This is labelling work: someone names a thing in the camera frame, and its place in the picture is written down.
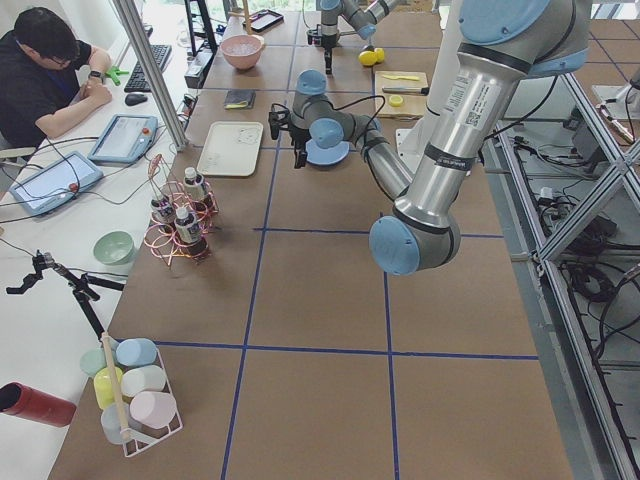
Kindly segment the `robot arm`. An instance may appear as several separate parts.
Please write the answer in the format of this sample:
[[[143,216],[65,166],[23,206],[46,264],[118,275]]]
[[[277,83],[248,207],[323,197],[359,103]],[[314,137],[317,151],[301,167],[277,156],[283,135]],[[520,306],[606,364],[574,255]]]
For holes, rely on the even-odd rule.
[[[332,74],[333,49],[340,38],[338,27],[342,18],[363,40],[369,41],[376,33],[378,23],[389,16],[401,4],[399,0],[374,1],[366,9],[354,0],[320,1],[320,23],[307,32],[309,45],[317,45],[324,51],[325,73]]]
[[[437,63],[457,67],[431,87],[442,87],[435,117],[415,171],[376,128],[372,118],[337,110],[326,77],[303,71],[288,117],[296,163],[306,149],[343,141],[359,148],[391,215],[375,221],[369,248],[378,266],[394,275],[437,268],[454,258],[460,230],[449,209],[486,137],[502,118],[518,84],[573,72],[587,58],[589,1],[455,1]]]

